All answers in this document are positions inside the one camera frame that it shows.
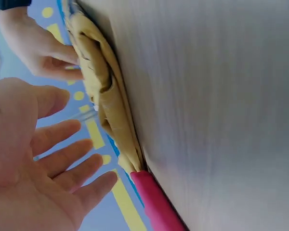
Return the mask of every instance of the dark sleeve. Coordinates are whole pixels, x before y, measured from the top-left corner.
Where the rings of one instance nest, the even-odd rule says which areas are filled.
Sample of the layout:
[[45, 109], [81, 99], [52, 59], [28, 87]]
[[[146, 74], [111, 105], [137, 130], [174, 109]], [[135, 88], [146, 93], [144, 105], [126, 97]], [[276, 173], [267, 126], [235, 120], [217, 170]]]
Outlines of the dark sleeve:
[[32, 0], [0, 0], [0, 10], [8, 10], [20, 6], [29, 6]]

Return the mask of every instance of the open hand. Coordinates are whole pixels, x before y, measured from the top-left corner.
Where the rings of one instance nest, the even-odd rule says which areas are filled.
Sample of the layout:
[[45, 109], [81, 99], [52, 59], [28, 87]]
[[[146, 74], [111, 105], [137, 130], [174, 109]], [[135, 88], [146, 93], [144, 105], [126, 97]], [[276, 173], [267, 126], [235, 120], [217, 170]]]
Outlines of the open hand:
[[108, 172], [81, 187], [102, 165], [99, 154], [66, 170], [92, 148], [88, 139], [33, 160], [80, 129], [76, 120], [36, 129], [37, 119], [62, 110], [68, 99], [55, 87], [0, 81], [0, 230], [76, 231], [114, 186], [117, 176]]

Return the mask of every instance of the pink tube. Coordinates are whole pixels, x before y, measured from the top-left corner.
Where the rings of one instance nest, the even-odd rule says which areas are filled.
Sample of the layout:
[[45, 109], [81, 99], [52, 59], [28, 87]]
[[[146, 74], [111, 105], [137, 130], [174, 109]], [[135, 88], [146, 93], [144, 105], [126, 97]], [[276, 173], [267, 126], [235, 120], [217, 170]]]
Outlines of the pink tube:
[[155, 231], [185, 230], [181, 220], [149, 172], [132, 172], [131, 178], [145, 205], [145, 213], [149, 217]]

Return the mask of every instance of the hand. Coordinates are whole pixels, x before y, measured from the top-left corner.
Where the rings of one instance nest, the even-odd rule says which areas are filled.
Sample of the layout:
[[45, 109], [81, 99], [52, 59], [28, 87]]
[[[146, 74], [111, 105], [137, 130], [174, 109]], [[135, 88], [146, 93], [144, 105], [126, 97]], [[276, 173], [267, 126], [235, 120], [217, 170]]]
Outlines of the hand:
[[12, 51], [32, 74], [65, 80], [83, 79], [80, 70], [68, 70], [78, 65], [72, 46], [57, 41], [47, 30], [27, 15], [27, 7], [0, 11], [0, 29]]
[[68, 99], [55, 87], [0, 81], [0, 230], [76, 231], [114, 186], [117, 175], [108, 172], [81, 187], [102, 165], [98, 154], [66, 170], [92, 148], [88, 139], [33, 160], [80, 129], [75, 120], [35, 129], [38, 118], [62, 110]]

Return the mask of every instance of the yellow towel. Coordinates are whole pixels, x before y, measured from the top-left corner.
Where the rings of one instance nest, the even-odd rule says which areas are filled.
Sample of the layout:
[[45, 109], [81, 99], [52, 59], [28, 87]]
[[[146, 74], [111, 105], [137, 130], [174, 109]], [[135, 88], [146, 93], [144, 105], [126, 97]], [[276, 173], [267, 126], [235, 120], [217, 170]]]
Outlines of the yellow towel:
[[96, 25], [77, 3], [63, 0], [66, 27], [80, 61], [84, 85], [98, 105], [102, 127], [120, 150], [118, 163], [127, 173], [144, 168], [117, 59]]

